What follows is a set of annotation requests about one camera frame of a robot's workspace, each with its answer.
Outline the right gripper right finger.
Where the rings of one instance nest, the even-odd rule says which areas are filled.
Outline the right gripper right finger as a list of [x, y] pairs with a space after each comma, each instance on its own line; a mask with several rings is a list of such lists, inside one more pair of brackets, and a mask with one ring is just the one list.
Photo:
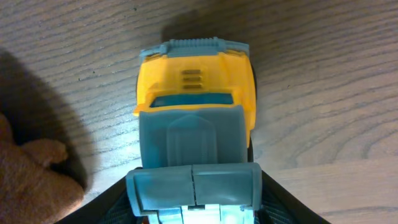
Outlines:
[[257, 224], [330, 224], [262, 171], [261, 207]]

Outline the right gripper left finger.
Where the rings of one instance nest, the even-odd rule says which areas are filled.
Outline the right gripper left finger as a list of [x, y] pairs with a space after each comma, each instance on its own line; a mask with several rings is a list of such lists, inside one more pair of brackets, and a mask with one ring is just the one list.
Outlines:
[[126, 181], [119, 180], [90, 203], [56, 224], [136, 224], [126, 191]]

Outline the brown plush toy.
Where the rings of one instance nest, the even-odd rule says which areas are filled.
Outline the brown plush toy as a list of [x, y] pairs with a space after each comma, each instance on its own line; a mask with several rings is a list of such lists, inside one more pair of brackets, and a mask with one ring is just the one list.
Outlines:
[[83, 187], [50, 168], [68, 158], [66, 146], [37, 139], [21, 146], [1, 115], [1, 223], [55, 223], [83, 201]]

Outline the yellow grey toy truck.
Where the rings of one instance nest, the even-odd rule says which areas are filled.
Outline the yellow grey toy truck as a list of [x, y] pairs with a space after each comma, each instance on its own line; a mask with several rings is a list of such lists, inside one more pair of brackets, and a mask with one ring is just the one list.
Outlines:
[[150, 223], [254, 223], [262, 170], [249, 151], [256, 85], [248, 44], [172, 39], [139, 58], [142, 168], [126, 175], [133, 214]]

